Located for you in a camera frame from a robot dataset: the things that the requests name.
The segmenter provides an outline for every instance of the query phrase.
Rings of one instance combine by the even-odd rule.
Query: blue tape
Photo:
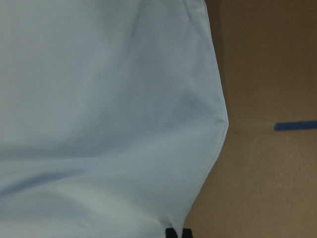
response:
[[[275,131],[309,130],[309,129],[317,129],[317,120],[276,123],[274,126]]]

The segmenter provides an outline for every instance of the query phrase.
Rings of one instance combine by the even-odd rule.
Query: black object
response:
[[[165,230],[166,238],[178,238],[175,230],[173,228],[167,228]],[[193,238],[191,229],[183,229],[182,238]]]

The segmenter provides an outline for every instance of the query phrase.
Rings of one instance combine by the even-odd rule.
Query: white cloth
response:
[[[0,1],[0,237],[180,234],[227,127],[203,0]]]

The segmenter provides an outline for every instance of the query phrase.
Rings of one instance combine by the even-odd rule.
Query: brown wall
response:
[[[317,238],[317,1],[206,0],[229,131],[185,227],[194,238]]]

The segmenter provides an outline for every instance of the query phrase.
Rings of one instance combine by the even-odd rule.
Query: blue painter's tape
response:
[[[274,126],[275,131],[309,130],[309,129],[317,129],[317,120],[276,123]]]

